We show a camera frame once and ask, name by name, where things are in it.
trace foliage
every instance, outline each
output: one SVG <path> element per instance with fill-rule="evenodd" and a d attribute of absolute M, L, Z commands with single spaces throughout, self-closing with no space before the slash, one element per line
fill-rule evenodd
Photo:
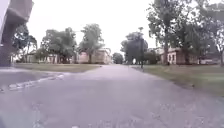
<path fill-rule="evenodd" d="M 98 24 L 87 24 L 82 32 L 84 37 L 79 44 L 79 52 L 86 52 L 89 55 L 89 63 L 92 63 L 92 54 L 104 46 L 101 29 Z"/>
<path fill-rule="evenodd" d="M 67 63 L 74 55 L 75 47 L 75 33 L 71 28 L 66 28 L 64 31 L 49 29 L 43 37 L 40 51 L 45 50 L 48 54 L 59 55 L 63 63 Z"/>
<path fill-rule="evenodd" d="M 168 64 L 169 29 L 180 11 L 179 8 L 182 8 L 178 3 L 178 0 L 154 0 L 147 9 L 149 35 L 155 35 L 156 40 L 164 46 L 164 64 Z"/>
<path fill-rule="evenodd" d="M 215 16 L 224 6 L 221 3 L 209 5 L 206 0 L 195 1 L 195 8 L 192 7 L 193 0 L 156 0 L 148 8 L 149 35 L 154 35 L 164 47 L 164 59 L 167 59 L 167 45 L 181 48 L 185 64 L 190 63 L 189 54 L 200 60 L 215 53 L 216 46 L 222 46 L 222 36 L 218 34 L 222 33 L 223 23 Z"/>
<path fill-rule="evenodd" d="M 29 42 L 29 30 L 26 24 L 19 26 L 12 37 L 14 52 L 24 49 Z"/>
<path fill-rule="evenodd" d="M 125 53 L 125 60 L 132 63 L 133 59 L 136 59 L 139 62 L 142 52 L 145 52 L 148 48 L 148 43 L 142 38 L 142 33 L 140 32 L 132 32 L 126 38 L 126 40 L 121 42 L 121 51 Z"/>
<path fill-rule="evenodd" d="M 220 14 L 224 12 L 224 3 L 211 4 L 206 7 L 200 6 L 201 18 L 203 19 L 203 27 L 209 32 L 210 39 L 216 45 L 223 66 L 224 52 L 224 19 L 220 18 Z"/>
<path fill-rule="evenodd" d="M 30 47 L 37 49 L 37 40 L 34 36 L 29 34 L 29 30 L 26 24 L 19 26 L 12 37 L 12 46 L 13 46 L 13 54 L 21 57 L 22 54 L 22 62 L 27 60 L 27 56 L 25 58 L 25 54 L 28 54 Z"/>
<path fill-rule="evenodd" d="M 151 50 L 144 53 L 144 61 L 148 61 L 149 64 L 157 64 L 160 61 L 160 57 L 154 50 Z"/>
<path fill-rule="evenodd" d="M 115 52 L 113 54 L 113 61 L 115 64 L 122 64 L 123 60 L 123 56 L 120 53 Z"/>

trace tree trunk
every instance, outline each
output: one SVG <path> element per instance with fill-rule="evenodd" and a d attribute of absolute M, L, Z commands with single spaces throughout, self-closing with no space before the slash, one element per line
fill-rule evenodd
<path fill-rule="evenodd" d="M 201 65 L 201 57 L 198 58 L 198 64 Z"/>
<path fill-rule="evenodd" d="M 89 64 L 92 64 L 92 54 L 89 54 Z"/>
<path fill-rule="evenodd" d="M 28 53 L 29 53 L 29 50 L 30 50 L 30 42 L 28 43 L 28 46 L 27 46 L 26 63 L 28 63 Z"/>
<path fill-rule="evenodd" d="M 53 64 L 55 64 L 55 55 L 53 55 Z"/>
<path fill-rule="evenodd" d="M 221 62 L 220 62 L 220 65 L 221 65 L 221 67 L 223 67 L 223 66 L 224 66 L 224 62 L 223 62 L 223 51 L 220 51 L 220 54 L 221 54 L 221 55 L 220 55 L 220 57 L 221 57 L 221 58 L 220 58 L 220 61 L 221 61 Z"/>
<path fill-rule="evenodd" d="M 63 63 L 63 64 L 66 64 L 66 63 L 67 63 L 67 58 L 64 57 L 64 56 L 62 57 L 62 63 Z"/>
<path fill-rule="evenodd" d="M 167 36 L 168 36 L 168 27 L 165 28 L 165 44 L 164 44 L 164 56 L 163 56 L 163 64 L 164 65 L 168 65 L 168 40 L 167 40 Z"/>
<path fill-rule="evenodd" d="M 185 65 L 190 65 L 189 52 L 184 52 Z"/>

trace wall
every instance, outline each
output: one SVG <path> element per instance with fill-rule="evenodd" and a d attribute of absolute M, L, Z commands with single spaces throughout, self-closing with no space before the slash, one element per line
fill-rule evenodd
<path fill-rule="evenodd" d="M 1 4 L 0 4 L 0 42 L 2 38 L 5 20 L 6 20 L 5 14 L 8 9 L 9 3 L 10 3 L 10 0 L 1 0 Z"/>

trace lamp post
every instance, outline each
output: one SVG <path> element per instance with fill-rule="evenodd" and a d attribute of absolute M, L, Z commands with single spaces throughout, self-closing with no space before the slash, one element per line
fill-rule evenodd
<path fill-rule="evenodd" d="M 143 43 L 144 43 L 144 39 L 142 37 L 143 33 L 142 33 L 142 30 L 143 30 L 143 27 L 139 27 L 138 28 L 141 35 L 139 36 L 139 40 L 140 40 L 140 54 L 141 54 L 141 69 L 143 69 L 143 57 L 144 57 L 144 50 L 143 50 Z"/>

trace road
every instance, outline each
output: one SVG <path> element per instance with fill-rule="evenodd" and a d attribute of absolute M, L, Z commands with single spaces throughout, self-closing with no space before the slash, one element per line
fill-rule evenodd
<path fill-rule="evenodd" d="M 0 94 L 0 128 L 224 128 L 224 99 L 103 66 Z"/>

